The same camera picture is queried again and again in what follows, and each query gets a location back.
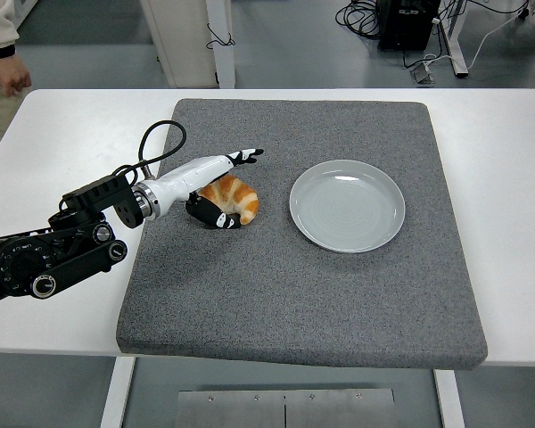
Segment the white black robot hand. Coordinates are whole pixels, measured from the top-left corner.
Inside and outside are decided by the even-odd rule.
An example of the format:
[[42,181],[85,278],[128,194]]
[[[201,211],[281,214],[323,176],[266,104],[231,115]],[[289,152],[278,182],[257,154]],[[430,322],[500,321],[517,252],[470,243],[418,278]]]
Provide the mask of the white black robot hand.
[[251,223],[259,212],[256,191],[229,171],[254,163],[261,149],[245,149],[227,155],[191,160],[156,179],[136,186],[143,216],[156,219],[176,202],[183,202],[189,215],[215,228],[232,229]]

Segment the person's hand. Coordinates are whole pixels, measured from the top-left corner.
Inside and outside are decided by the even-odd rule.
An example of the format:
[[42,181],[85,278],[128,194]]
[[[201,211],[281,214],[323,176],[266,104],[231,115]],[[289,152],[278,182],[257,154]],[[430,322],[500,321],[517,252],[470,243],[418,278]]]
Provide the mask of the person's hand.
[[5,97],[17,96],[31,86],[30,72],[18,54],[0,58],[0,87]]

